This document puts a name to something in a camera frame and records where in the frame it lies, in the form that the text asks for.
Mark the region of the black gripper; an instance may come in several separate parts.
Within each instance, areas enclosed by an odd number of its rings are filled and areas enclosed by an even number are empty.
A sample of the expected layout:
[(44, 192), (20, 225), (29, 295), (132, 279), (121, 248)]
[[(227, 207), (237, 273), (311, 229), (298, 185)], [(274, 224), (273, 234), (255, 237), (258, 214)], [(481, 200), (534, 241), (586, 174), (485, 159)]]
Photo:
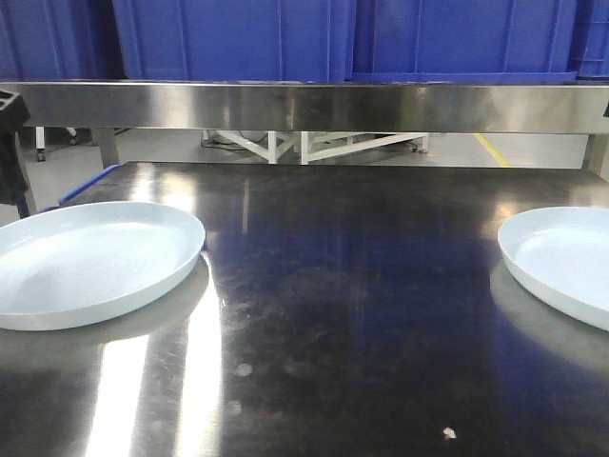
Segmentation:
[(21, 170), (16, 133), (29, 120), (29, 111), (22, 96), (1, 91), (1, 204), (17, 206), (29, 189)]

